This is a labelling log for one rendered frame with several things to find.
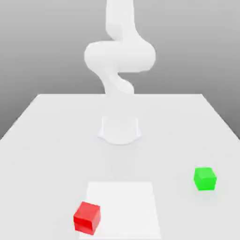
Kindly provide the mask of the small green cube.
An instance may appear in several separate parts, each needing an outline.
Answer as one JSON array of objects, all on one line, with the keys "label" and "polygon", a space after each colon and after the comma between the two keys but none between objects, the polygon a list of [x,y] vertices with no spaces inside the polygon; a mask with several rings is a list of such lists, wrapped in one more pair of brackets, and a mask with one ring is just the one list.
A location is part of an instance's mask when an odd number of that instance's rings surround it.
[{"label": "small green cube", "polygon": [[199,191],[212,191],[215,189],[217,176],[211,167],[196,167],[194,183]]}]

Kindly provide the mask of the small red cube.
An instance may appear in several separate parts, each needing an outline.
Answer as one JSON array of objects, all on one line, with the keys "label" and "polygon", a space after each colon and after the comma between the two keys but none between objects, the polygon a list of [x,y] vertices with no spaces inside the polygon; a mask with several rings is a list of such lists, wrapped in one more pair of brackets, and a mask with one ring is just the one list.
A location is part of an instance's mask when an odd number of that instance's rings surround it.
[{"label": "small red cube", "polygon": [[100,220],[101,208],[88,202],[81,202],[73,216],[74,227],[76,231],[94,235]]}]

